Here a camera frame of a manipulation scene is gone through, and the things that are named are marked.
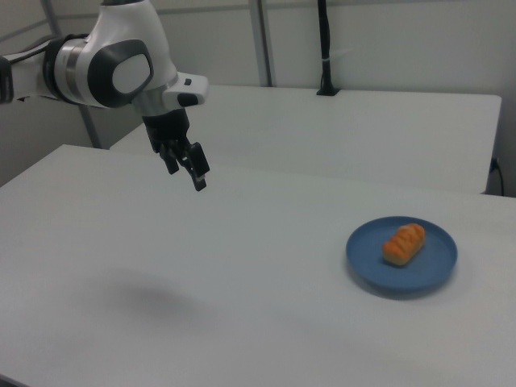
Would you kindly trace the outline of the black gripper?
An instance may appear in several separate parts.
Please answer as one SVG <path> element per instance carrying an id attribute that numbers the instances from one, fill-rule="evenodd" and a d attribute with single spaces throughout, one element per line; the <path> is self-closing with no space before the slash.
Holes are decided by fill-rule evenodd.
<path id="1" fill-rule="evenodd" d="M 189 173 L 194 188 L 199 192 L 206 188 L 206 174 L 210 171 L 206 155 L 200 143 L 189 144 L 187 131 L 189 119 L 185 109 L 166 114 L 142 117 L 154 153 L 159 153 L 170 175 L 179 170 L 177 149 L 183 152 L 181 165 Z"/>

